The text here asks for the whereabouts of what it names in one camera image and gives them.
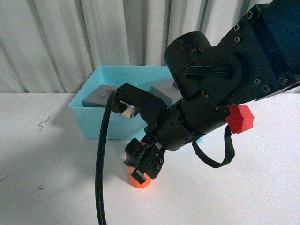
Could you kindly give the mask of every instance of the black wire loop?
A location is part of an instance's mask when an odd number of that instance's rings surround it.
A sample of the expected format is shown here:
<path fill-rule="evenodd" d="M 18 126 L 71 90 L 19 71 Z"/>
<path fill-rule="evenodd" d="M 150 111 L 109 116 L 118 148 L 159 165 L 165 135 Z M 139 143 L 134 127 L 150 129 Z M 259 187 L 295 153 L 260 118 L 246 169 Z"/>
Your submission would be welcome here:
<path fill-rule="evenodd" d="M 193 141 L 192 145 L 194 147 L 194 151 L 196 155 L 207 165 L 211 166 L 212 168 L 220 168 L 226 164 L 229 164 L 233 157 L 234 157 L 234 148 L 233 148 L 233 141 L 231 139 L 231 129 L 227 125 L 224 132 L 224 142 L 225 142 L 225 158 L 222 163 L 218 163 L 211 158 L 209 158 L 198 146 L 196 141 Z"/>

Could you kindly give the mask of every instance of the white surface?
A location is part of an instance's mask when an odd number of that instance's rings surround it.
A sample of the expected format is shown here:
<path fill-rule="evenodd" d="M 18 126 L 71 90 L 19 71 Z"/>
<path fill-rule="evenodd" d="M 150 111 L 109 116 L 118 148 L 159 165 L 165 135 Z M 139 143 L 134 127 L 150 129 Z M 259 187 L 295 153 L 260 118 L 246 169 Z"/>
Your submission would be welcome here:
<path fill-rule="evenodd" d="M 68 109 L 73 96 L 0 94 L 0 180 L 8 174 L 0 182 L 1 225 L 97 224 L 98 141 L 83 138 Z M 300 96 L 282 94 L 249 105 L 255 128 L 232 136 L 231 164 L 212 169 L 191 145 L 167 151 L 158 178 L 144 189 L 128 184 L 128 141 L 108 141 L 108 224 L 300 224 Z M 219 161 L 224 128 L 200 143 Z"/>

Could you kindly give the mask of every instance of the screw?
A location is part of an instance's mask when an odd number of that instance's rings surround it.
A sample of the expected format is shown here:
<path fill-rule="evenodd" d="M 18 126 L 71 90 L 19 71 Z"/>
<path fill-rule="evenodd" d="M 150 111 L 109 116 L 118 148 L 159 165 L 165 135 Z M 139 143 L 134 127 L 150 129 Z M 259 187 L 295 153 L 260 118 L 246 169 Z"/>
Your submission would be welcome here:
<path fill-rule="evenodd" d="M 270 92 L 270 88 L 269 88 L 268 85 L 264 85 L 264 86 L 262 87 L 262 90 L 263 90 L 263 92 L 266 92 L 266 93 Z"/>
<path fill-rule="evenodd" d="M 238 31 L 240 29 L 239 24 L 236 24 L 233 29 L 234 29 L 234 31 Z"/>
<path fill-rule="evenodd" d="M 280 83 L 280 85 L 285 86 L 287 83 L 287 79 L 285 79 L 284 77 L 280 77 L 279 83 Z"/>
<path fill-rule="evenodd" d="M 261 83 L 261 80 L 257 78 L 257 79 L 255 79 L 255 83 L 256 83 L 256 84 L 260 84 L 260 83 Z"/>
<path fill-rule="evenodd" d="M 246 18 L 250 20 L 252 17 L 253 17 L 253 12 L 252 11 L 247 12 Z"/>

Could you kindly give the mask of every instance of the curtain fold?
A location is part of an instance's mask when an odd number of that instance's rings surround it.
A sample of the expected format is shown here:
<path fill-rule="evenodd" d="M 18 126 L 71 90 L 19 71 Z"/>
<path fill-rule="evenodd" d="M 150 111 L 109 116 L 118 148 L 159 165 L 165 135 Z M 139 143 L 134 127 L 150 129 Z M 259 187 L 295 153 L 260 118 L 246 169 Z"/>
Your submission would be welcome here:
<path fill-rule="evenodd" d="M 0 0 L 0 92 L 77 92 L 100 65 L 161 66 L 180 35 L 199 30 L 217 45 L 270 2 Z"/>

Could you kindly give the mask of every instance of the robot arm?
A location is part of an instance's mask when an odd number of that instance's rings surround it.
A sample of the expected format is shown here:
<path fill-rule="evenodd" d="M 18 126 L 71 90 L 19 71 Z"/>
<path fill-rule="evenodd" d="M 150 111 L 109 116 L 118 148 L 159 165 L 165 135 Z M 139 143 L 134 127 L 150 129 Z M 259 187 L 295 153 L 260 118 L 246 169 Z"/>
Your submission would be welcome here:
<path fill-rule="evenodd" d="M 240 104 L 268 98 L 300 83 L 300 3 L 274 0 L 255 5 L 212 47 L 204 34 L 190 32 L 174 40 L 165 61 L 183 98 L 172 107 L 132 85 L 117 89 L 112 110 L 121 114 L 135 107 L 147 122 L 141 144 L 133 139 L 125 148 L 125 164 L 135 167 L 140 183 L 144 174 L 156 178 L 165 150 L 176 151 L 193 142 L 196 154 L 218 168 L 231 162 L 236 110 L 252 115 Z M 195 141 L 229 123 L 225 130 L 225 159 L 209 159 Z"/>

